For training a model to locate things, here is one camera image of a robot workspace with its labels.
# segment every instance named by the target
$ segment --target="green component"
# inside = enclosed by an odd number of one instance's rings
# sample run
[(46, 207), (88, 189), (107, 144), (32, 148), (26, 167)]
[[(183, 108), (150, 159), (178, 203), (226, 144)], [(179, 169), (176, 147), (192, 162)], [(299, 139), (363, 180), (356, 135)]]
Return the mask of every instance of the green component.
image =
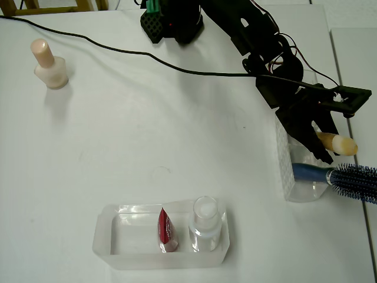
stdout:
[(147, 14), (156, 14), (160, 12), (158, 0), (148, 0), (146, 4), (147, 4)]

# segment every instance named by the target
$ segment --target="clear plastic tray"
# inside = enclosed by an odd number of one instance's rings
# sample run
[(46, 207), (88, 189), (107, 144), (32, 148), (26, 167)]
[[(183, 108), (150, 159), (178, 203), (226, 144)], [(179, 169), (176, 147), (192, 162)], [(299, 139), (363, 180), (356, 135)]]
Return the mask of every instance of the clear plastic tray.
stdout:
[[(316, 84), (316, 74), (312, 71), (304, 70), (303, 81), (310, 84)], [(319, 199), (328, 185), (319, 182), (295, 182), (292, 163), (306, 163), (319, 167), (329, 167), (328, 164), (317, 160), (313, 153), (311, 153), (305, 146), (287, 135), (287, 132), (278, 118), (276, 118), (275, 121), (277, 155), (285, 199), (290, 202), (312, 202)], [(315, 123), (313, 123), (312, 126), (316, 131), (319, 131)]]
[[(98, 216), (93, 252), (115, 269), (202, 268), (220, 265), (229, 248), (226, 210), (218, 200), (223, 221), (220, 243), (211, 252), (195, 252), (189, 236), (194, 200), (163, 205), (108, 205)], [(175, 252), (162, 253), (157, 222), (164, 208), (179, 237)]]

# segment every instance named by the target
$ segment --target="red packet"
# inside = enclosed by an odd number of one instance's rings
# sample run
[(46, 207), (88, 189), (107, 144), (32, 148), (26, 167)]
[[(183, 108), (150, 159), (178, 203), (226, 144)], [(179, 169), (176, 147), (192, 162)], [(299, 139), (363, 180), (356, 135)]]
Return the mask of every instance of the red packet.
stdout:
[(158, 242), (162, 252), (174, 252), (178, 248), (178, 235), (163, 208), (158, 217)]

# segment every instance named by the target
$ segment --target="beige cap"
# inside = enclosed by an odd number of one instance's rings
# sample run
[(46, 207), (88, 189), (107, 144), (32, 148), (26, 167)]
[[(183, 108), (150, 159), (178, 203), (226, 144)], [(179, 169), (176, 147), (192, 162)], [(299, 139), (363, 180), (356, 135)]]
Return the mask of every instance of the beige cap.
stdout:
[(55, 59), (46, 40), (39, 38), (33, 41), (30, 45), (30, 49), (43, 68), (48, 68), (53, 65)]

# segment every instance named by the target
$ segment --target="table surface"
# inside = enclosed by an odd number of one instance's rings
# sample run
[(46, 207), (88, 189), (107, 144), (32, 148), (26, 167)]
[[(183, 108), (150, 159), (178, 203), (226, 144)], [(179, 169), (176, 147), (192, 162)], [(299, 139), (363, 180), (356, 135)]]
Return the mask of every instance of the table surface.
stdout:
[[(335, 28), (332, 38), (344, 85), (372, 90), (368, 102), (350, 119), (353, 138), (359, 146), (358, 163), (377, 167), (377, 28)], [(367, 203), (373, 246), (377, 247), (377, 206)]]
[[(323, 8), (267, 8), (307, 60), (338, 79)], [(244, 71), (231, 40), (206, 16), (199, 38), (181, 48), (173, 39), (150, 44), (141, 13), (28, 19), (183, 68)], [(0, 21), (1, 282), (374, 280), (360, 202), (331, 190), (312, 203), (284, 200), (275, 115), (255, 79), (183, 74), (148, 57)], [(67, 61), (70, 82), (61, 90), (47, 90), (33, 74), (29, 45), (40, 37)], [(348, 134), (346, 121), (335, 120)], [(201, 195), (227, 205), (231, 246), (218, 268), (116, 271), (93, 254), (105, 205)]]

